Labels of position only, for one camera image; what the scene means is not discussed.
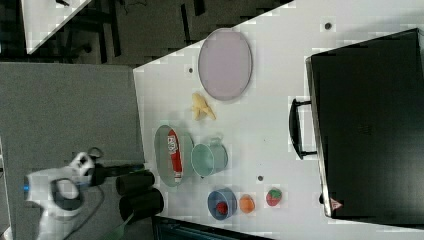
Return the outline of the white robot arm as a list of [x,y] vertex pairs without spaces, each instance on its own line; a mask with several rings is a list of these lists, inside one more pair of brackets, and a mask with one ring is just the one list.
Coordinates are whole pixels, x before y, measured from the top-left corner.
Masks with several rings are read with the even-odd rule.
[[65,240],[76,229],[85,189],[99,186],[109,177],[144,169],[143,164],[105,167],[96,162],[98,158],[80,152],[64,167],[39,170],[24,177],[25,200],[42,209],[36,240]]

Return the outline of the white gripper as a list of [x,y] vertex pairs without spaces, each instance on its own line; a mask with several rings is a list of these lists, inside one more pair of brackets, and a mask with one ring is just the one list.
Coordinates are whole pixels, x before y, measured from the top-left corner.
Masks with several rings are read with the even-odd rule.
[[[69,164],[71,180],[77,184],[90,185],[95,170],[95,162],[86,152],[78,153]],[[96,177],[119,177],[144,169],[143,164],[124,164],[119,166],[96,165]]]

